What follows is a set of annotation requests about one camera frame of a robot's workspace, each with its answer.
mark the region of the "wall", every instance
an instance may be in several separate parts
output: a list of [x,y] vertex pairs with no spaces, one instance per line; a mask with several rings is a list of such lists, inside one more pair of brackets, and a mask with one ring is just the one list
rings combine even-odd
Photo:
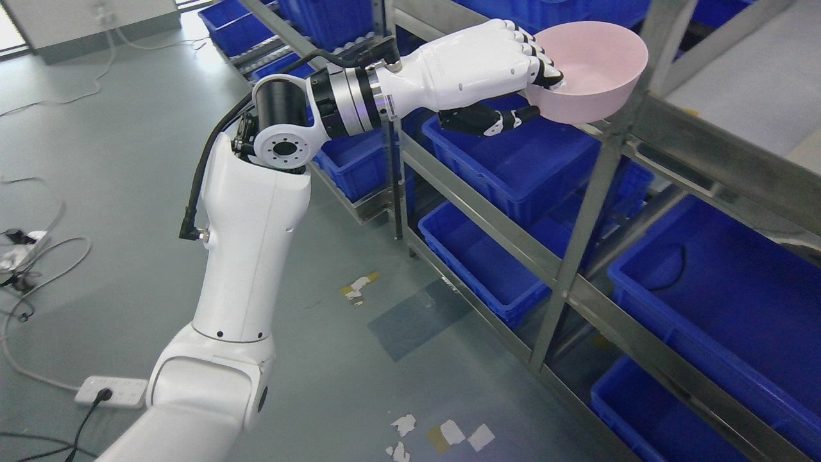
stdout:
[[[30,44],[41,49],[100,32],[98,0],[3,0]],[[105,0],[124,26],[177,10],[173,0]]]

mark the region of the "metal shelving rack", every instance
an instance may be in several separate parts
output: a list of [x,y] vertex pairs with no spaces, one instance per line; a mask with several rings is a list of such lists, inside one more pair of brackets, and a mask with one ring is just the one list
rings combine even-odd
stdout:
[[[305,56],[315,48],[315,46],[309,42],[306,37],[286,23],[281,17],[279,17],[279,15],[269,10],[259,0],[240,0],[240,2],[243,6],[245,6],[245,8],[248,9],[248,11],[254,13],[254,15],[263,22],[263,24],[273,31],[273,33],[277,35],[283,44],[291,47],[291,51],[294,53],[300,56]],[[325,67],[328,64],[328,61],[324,58],[316,57],[312,59],[309,64],[314,69],[320,69]],[[391,159],[393,158],[390,152],[388,152],[387,155],[390,156]],[[322,182],[328,186],[333,195],[337,197],[345,209],[348,210],[348,212],[351,213],[354,219],[356,219],[360,224],[376,218],[386,210],[392,211],[392,206],[401,202],[396,200],[396,195],[401,195],[401,188],[394,187],[394,185],[400,184],[401,179],[395,178],[396,175],[392,174],[395,169],[390,169],[388,175],[390,180],[385,187],[371,192],[356,202],[351,202],[347,197],[345,197],[344,194],[342,194],[342,191],[337,188],[333,180],[324,171],[322,171],[322,169],[317,167],[313,162],[308,163],[308,168],[311,175],[316,178],[320,178]]]
[[[298,54],[304,55],[313,48],[302,35],[261,3],[256,0],[241,2]],[[360,221],[363,215],[370,215],[374,210],[378,210],[376,213],[390,210],[396,236],[404,236],[412,253],[425,259],[451,282],[512,354],[563,399],[612,452],[615,460],[637,459],[549,366],[551,359],[567,347],[564,337],[559,337],[568,308],[578,312],[592,327],[629,354],[747,457],[752,460],[810,461],[808,456],[622,311],[591,282],[597,281],[597,276],[616,256],[688,193],[753,229],[759,223],[767,223],[770,229],[783,230],[811,247],[821,248],[821,213],[817,206],[821,203],[820,176],[663,99],[673,87],[693,76],[768,18],[789,7],[792,1],[758,0],[673,63],[696,3],[697,0],[653,1],[642,30],[642,38],[649,49],[649,65],[631,98],[607,121],[580,127],[601,140],[602,149],[564,259],[543,247],[397,127],[384,129],[386,151],[391,160],[391,182],[366,200],[373,201],[374,206],[352,205],[344,196],[340,198]],[[399,25],[425,40],[487,19],[450,0],[374,0],[374,11],[378,33],[392,34],[394,27]],[[311,64],[321,67],[326,62],[316,58]],[[541,310],[544,318],[534,340],[523,340],[500,322],[409,226],[408,217],[403,213],[403,169],[394,164],[397,133],[403,165],[415,170],[552,290],[552,296]],[[623,156],[651,168],[674,187],[660,193],[639,216],[600,245],[582,275],[579,273],[582,257],[588,250],[594,226]],[[315,171],[314,174],[338,192],[323,173]]]

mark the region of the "tape piece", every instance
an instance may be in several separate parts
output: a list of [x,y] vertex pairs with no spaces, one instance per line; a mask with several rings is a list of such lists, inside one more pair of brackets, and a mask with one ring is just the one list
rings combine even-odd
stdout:
[[405,437],[408,433],[416,428],[416,417],[413,414],[407,414],[405,417],[400,417],[396,422],[391,424],[399,432],[399,437]]
[[439,425],[428,430],[425,436],[428,437],[428,441],[430,441],[430,444],[433,445],[433,448],[439,455],[451,449],[451,445],[447,442],[447,439],[445,439],[445,436],[442,434],[442,428]]
[[496,438],[495,435],[490,431],[490,428],[486,424],[482,424],[479,428],[473,432],[473,435],[467,439],[471,446],[473,446],[473,450],[476,452],[481,451],[485,446],[488,445],[491,441]]
[[443,423],[439,428],[442,430],[442,435],[445,437],[447,444],[451,446],[457,445],[465,440],[465,433],[462,433],[459,426],[456,425],[456,422],[452,420]]
[[411,453],[405,450],[405,443],[399,441],[393,450],[393,462],[411,462]]
[[346,285],[345,287],[339,289],[342,292],[342,295],[348,299],[348,302],[351,302],[351,305],[358,307],[362,303],[365,303],[365,298],[362,297],[362,288],[366,285],[374,282],[378,279],[379,273],[373,272],[369,275],[365,275],[360,277],[359,279],[352,282],[350,285]]

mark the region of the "blue storage crate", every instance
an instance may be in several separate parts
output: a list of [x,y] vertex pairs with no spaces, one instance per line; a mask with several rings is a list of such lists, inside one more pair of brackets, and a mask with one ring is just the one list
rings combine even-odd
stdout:
[[280,0],[279,7],[302,34],[328,51],[374,29],[369,0]]
[[747,460],[627,356],[593,385],[590,398],[596,415],[642,460]]
[[630,29],[647,16],[651,0],[591,0],[590,20],[618,24]]
[[591,0],[455,0],[489,18],[509,19],[531,34],[589,19]]
[[388,180],[382,132],[337,138],[322,146],[314,157],[351,202],[356,202]]
[[755,0],[699,0],[693,12],[693,20],[719,28]]
[[[445,202],[419,222],[419,229],[448,268],[511,329],[550,294],[550,288],[516,258]],[[564,253],[570,234],[549,218],[528,229],[545,247]]]
[[209,30],[211,40],[229,58],[243,54],[273,37],[273,32],[237,0],[223,0],[197,14]]
[[[260,67],[256,71],[252,72],[251,73],[251,78],[254,81],[258,81],[259,79],[261,79],[265,76],[270,76],[271,74],[280,74],[280,73],[282,73],[282,69],[284,67],[290,66],[294,62],[299,61],[299,59],[300,59],[300,57],[296,53],[286,54],[285,56],[283,56],[281,58],[278,58],[278,59],[275,59],[272,62]],[[298,68],[296,68],[293,71],[288,72],[288,73],[291,74],[292,76],[305,78],[305,77],[313,74],[314,69],[308,64],[303,64],[302,66],[299,66]]]
[[653,172],[631,161],[621,177],[614,180],[614,186],[618,187],[618,195],[610,209],[612,218],[633,218],[639,213],[654,178]]
[[613,299],[821,460],[821,270],[689,197],[609,270]]
[[205,23],[205,28],[208,29],[209,34],[247,14],[248,10],[242,6],[239,0],[222,0],[197,12],[197,15]]
[[[527,105],[518,95],[488,103],[495,109]],[[593,137],[544,118],[489,137],[447,132],[432,118],[422,132],[443,164],[522,226],[587,182],[599,152]]]
[[402,131],[414,139],[427,151],[433,152],[433,142],[422,132],[425,122],[434,117],[434,112],[425,108],[416,109],[402,119]]

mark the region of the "robotic arm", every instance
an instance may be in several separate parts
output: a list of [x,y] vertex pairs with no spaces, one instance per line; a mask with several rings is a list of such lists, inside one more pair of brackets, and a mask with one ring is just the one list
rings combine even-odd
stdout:
[[181,232],[209,250],[194,319],[160,354],[146,391],[148,410],[98,460],[218,462],[240,431],[255,425],[273,370],[271,327],[282,271],[308,208],[305,165],[325,141],[377,129],[420,107],[439,111],[445,127],[491,136],[539,111],[499,113],[475,104],[531,83],[555,89],[562,74],[530,34],[502,20],[447,35],[401,59],[396,53],[364,67],[257,83],[257,118],[246,114],[235,140],[225,133],[209,139],[213,149],[196,188],[208,229]]
[[[443,127],[491,136],[536,118],[538,109],[499,113],[482,99],[534,83],[554,90],[562,74],[532,35],[491,20],[419,47],[396,62],[324,69],[307,79],[265,77],[253,98],[259,111],[254,152],[275,169],[307,162],[325,141],[378,129],[417,108],[440,112]],[[314,116],[305,118],[305,108]]]

